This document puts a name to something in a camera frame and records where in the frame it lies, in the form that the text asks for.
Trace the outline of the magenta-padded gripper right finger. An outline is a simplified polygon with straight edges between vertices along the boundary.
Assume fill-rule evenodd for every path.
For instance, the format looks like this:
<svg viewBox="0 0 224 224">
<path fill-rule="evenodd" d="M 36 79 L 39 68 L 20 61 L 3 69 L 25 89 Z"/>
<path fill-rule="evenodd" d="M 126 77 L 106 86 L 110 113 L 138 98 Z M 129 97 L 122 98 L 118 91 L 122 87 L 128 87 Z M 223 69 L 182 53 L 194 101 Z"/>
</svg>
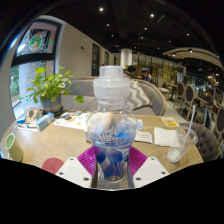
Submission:
<svg viewBox="0 0 224 224">
<path fill-rule="evenodd" d="M 130 188 L 143 187 L 168 174 L 169 172 L 156 157 L 147 157 L 134 147 L 130 149 L 127 171 L 128 186 Z"/>
</svg>

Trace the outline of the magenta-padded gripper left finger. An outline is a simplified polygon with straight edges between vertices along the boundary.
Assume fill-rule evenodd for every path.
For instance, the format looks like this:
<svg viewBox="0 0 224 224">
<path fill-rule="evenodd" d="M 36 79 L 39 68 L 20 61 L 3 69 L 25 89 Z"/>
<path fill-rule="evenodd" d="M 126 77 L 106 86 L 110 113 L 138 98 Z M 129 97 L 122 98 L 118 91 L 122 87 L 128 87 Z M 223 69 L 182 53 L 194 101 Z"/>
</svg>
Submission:
<svg viewBox="0 0 224 224">
<path fill-rule="evenodd" d="M 69 157 L 56 175 L 81 187 L 95 188 L 98 167 L 94 150 L 89 148 L 78 157 Z"/>
</svg>

